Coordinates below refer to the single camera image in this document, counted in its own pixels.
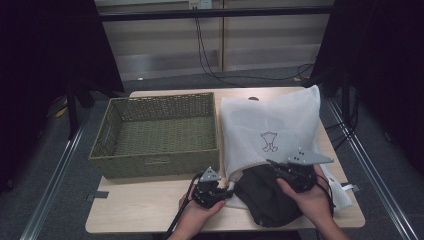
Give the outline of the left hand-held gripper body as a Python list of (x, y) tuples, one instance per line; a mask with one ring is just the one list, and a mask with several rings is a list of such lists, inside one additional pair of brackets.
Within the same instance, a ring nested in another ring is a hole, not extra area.
[(223, 190), (218, 188), (220, 180), (221, 176), (208, 167), (200, 176), (192, 192), (192, 199), (203, 208), (212, 208), (222, 200)]

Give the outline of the black metal stand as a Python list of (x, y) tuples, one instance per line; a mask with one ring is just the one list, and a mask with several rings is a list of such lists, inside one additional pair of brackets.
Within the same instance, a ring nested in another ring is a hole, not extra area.
[(342, 117), (345, 125), (348, 128), (352, 127), (351, 115), (350, 115), (350, 81), (349, 76), (346, 72), (342, 74)]
[(71, 140), (79, 129), (76, 101), (79, 101), (83, 108), (91, 108), (95, 100), (91, 94), (93, 84), (82, 80), (68, 80), (66, 86), (66, 99), (68, 117), (70, 122), (70, 132), (68, 139)]

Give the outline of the white mesh laundry bag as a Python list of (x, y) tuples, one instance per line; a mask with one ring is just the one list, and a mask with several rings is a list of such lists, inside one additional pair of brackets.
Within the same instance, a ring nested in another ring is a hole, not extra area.
[(286, 163), (301, 150), (320, 155), (320, 105), (317, 86), (275, 97), (250, 93), (223, 98), (220, 119), (227, 180), (237, 186), (243, 170), (268, 160)]

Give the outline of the green woven basket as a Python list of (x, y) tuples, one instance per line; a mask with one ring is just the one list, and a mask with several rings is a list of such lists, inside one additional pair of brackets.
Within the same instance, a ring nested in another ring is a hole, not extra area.
[(217, 170), (214, 94), (110, 100), (89, 160), (107, 179)]

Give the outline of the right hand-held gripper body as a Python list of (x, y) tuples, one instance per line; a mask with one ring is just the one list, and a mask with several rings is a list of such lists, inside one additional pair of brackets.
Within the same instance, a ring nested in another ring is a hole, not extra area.
[(333, 163), (334, 160), (322, 154), (299, 147), (290, 155), (283, 165), (286, 182), (296, 193), (303, 193), (313, 188), (317, 182), (314, 166), (317, 164)]

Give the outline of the dark cloth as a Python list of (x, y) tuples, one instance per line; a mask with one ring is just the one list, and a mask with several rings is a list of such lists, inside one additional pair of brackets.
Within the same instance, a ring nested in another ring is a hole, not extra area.
[(270, 164), (247, 168), (234, 188), (254, 222), (262, 227), (284, 226), (302, 215), (296, 202), (276, 182), (272, 169)]

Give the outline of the person's right hand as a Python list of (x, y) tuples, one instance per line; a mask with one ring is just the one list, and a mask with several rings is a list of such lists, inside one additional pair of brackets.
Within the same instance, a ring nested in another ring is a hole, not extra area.
[(278, 178), (276, 180), (282, 191), (296, 202), (302, 213), (312, 223), (320, 216), (332, 216), (329, 187), (325, 175), (319, 165), (315, 165), (314, 170), (317, 174), (317, 183), (311, 190), (303, 193), (296, 193), (284, 179)]

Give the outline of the wall power outlet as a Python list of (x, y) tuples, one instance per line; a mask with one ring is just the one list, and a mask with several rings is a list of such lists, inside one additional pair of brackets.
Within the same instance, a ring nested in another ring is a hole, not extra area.
[(189, 8), (195, 9), (211, 9), (212, 0), (188, 0)]

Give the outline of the person's left hand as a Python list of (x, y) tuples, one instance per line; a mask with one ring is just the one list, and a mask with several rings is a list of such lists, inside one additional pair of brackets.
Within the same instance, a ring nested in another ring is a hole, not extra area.
[(212, 208), (207, 209), (199, 206), (196, 202), (190, 201), (183, 210), (175, 230), (187, 230), (195, 233), (196, 236), (207, 223), (208, 219), (217, 214), (225, 204), (226, 201), (223, 200), (216, 203)]

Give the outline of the black horizontal bar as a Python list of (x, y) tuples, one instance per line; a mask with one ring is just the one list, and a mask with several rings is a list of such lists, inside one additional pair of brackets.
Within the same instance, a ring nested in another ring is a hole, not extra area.
[(102, 22), (115, 22), (115, 21), (191, 19), (191, 18), (313, 15), (313, 14), (330, 14), (330, 13), (333, 13), (335, 10), (336, 8), (334, 6), (200, 9), (200, 10), (172, 10), (172, 11), (154, 11), (154, 12), (102, 13), (99, 15), (99, 18), (101, 19)]

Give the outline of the dark curtain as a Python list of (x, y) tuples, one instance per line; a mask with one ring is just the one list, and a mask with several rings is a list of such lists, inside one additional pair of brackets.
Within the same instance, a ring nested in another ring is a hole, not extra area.
[(424, 0), (334, 0), (311, 83), (352, 84), (424, 175)]
[(0, 0), (0, 195), (58, 97), (124, 87), (94, 0)]

